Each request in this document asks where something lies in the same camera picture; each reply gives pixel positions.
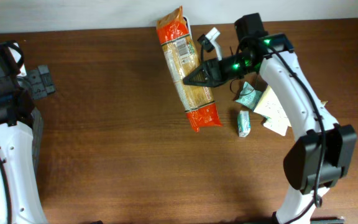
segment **white wall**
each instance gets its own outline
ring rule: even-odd
[[[149,27],[180,5],[192,24],[358,17],[358,0],[0,0],[0,33]]]

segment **label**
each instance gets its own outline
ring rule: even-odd
[[[205,86],[204,86],[204,92],[205,92],[206,98],[207,98],[208,100],[211,100],[212,97],[211,97],[211,94],[209,93],[208,87],[205,87]]]
[[[172,80],[176,84],[181,82],[181,78],[179,76],[177,67],[175,65],[175,61],[173,60],[173,55],[171,50],[167,50],[164,52],[165,60],[167,61],[169,72],[171,73]]]
[[[189,47],[187,46],[186,38],[175,41],[180,58],[185,58],[190,55]]]

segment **wire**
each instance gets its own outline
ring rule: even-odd
[[[247,96],[247,95],[249,95],[249,94],[251,94],[251,93],[253,93],[254,91],[255,91],[255,89],[256,89],[256,86],[258,85],[258,76],[259,76],[259,73],[256,73],[256,80],[255,80],[255,87],[254,87],[254,89],[252,90],[252,91],[250,91],[249,93],[246,93],[246,94],[239,94],[239,96]],[[236,80],[239,80],[239,78],[235,78],[235,79],[233,79],[233,80],[231,80],[231,82],[230,82],[230,91],[232,92],[232,93],[234,93],[234,94],[237,94],[235,91],[233,91],[233,89],[232,89],[232,84],[233,84],[233,82],[234,81],[236,81]]]
[[[4,183],[5,197],[6,197],[6,207],[7,207],[7,222],[12,223],[12,201],[11,194],[9,193],[9,185],[7,182],[6,171],[4,168],[4,162],[0,158],[0,171],[2,175],[2,181]]]
[[[317,121],[320,125],[320,130],[321,130],[321,150],[320,150],[320,158],[319,158],[319,162],[318,162],[318,168],[317,168],[317,173],[316,173],[316,179],[314,180],[314,193],[313,193],[313,200],[314,200],[314,204],[316,205],[316,207],[321,207],[321,204],[323,203],[323,199],[319,199],[318,196],[318,187],[319,187],[319,182],[320,182],[320,177],[321,177],[321,168],[323,166],[323,161],[324,161],[324,155],[325,155],[325,147],[326,147],[326,133],[324,130],[324,124],[323,124],[323,120],[321,119],[321,115],[320,112],[318,111],[318,108],[316,106],[316,103],[314,102],[313,97],[311,96],[311,93],[309,92],[309,90],[307,89],[307,87],[305,86],[305,84],[299,79],[298,75],[293,72],[293,70],[290,68],[290,66],[286,63],[286,61],[284,60],[284,58],[276,51],[276,49],[274,49],[272,46],[267,46],[273,53],[275,53],[277,55],[277,57],[282,61],[282,63],[284,64],[284,67],[290,72],[291,76],[298,82],[298,84],[302,87],[303,91],[305,91],[306,95],[308,95],[308,98],[310,100],[310,103],[314,109],[314,112],[316,113],[317,116]]]
[[[19,55],[21,56],[20,59],[16,62],[17,67],[19,69],[22,68],[22,66],[24,65],[24,53],[22,51],[22,49],[18,46],[15,45],[15,43],[17,43],[15,40],[10,40],[7,41],[6,44],[8,47],[12,48],[13,50],[15,50],[17,53],[19,53]]]
[[[312,200],[312,201],[308,204],[308,206],[307,206],[297,217],[291,219],[290,221],[288,221],[288,222],[286,222],[286,223],[284,223],[284,224],[290,224],[290,223],[293,223],[293,222],[299,220],[300,218],[302,218],[306,213],[308,213],[308,211],[309,211],[310,208],[313,206],[313,204],[314,204],[314,200]]]
[[[207,78],[209,78],[209,73],[208,73],[208,69],[206,67],[206,65],[204,64],[204,43],[201,44],[201,55],[200,55],[200,59],[201,59],[201,66],[203,66],[203,71],[205,73],[205,76]]]

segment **food package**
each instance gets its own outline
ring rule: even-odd
[[[181,6],[157,21],[157,34],[191,127],[198,132],[200,127],[222,126],[211,89],[183,84],[182,79],[197,68],[200,61]]]
[[[248,111],[240,111],[239,116],[237,117],[237,124],[239,126],[239,136],[247,137],[251,131],[251,122],[249,120]]]
[[[261,91],[255,90],[251,84],[245,82],[240,92],[240,96],[236,102],[253,110],[256,107],[260,96],[262,96]]]

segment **barcode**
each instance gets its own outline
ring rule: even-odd
[[[189,53],[189,47],[186,43],[186,38],[182,38],[176,41],[177,49],[180,57],[187,57]]]

